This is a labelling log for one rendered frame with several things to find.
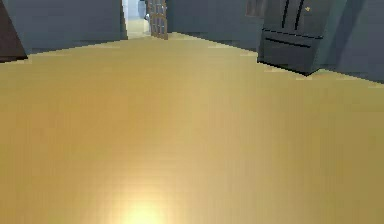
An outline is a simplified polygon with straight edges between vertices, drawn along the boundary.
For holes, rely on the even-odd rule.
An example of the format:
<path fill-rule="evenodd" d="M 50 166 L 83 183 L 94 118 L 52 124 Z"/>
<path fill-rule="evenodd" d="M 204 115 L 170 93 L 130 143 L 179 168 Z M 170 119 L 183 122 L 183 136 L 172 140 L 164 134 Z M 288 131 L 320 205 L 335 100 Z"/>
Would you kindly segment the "brown panelled room door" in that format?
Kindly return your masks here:
<path fill-rule="evenodd" d="M 153 37 L 168 39 L 165 0 L 148 0 L 150 32 Z"/>

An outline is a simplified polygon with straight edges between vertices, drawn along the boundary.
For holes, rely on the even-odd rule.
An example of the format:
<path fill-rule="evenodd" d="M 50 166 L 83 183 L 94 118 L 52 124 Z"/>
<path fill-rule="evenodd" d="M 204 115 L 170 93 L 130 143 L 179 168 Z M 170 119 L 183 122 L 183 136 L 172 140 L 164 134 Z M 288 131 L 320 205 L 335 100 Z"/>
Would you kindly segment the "dark grey fridge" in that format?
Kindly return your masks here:
<path fill-rule="evenodd" d="M 305 0 L 295 30 L 299 2 L 290 0 L 282 28 L 285 0 L 267 1 L 257 61 L 309 75 L 324 65 L 347 0 Z M 311 48 L 280 44 L 265 38 L 311 45 Z"/>

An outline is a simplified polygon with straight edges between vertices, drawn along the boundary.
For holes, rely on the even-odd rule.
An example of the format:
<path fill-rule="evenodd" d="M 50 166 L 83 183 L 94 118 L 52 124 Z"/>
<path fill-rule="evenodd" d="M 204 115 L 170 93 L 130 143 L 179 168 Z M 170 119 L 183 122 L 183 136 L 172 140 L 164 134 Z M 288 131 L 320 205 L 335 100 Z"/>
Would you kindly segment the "dark brown cupboard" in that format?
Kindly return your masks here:
<path fill-rule="evenodd" d="M 0 0 L 0 63 L 25 59 L 27 59 L 25 50 L 7 9 Z"/>

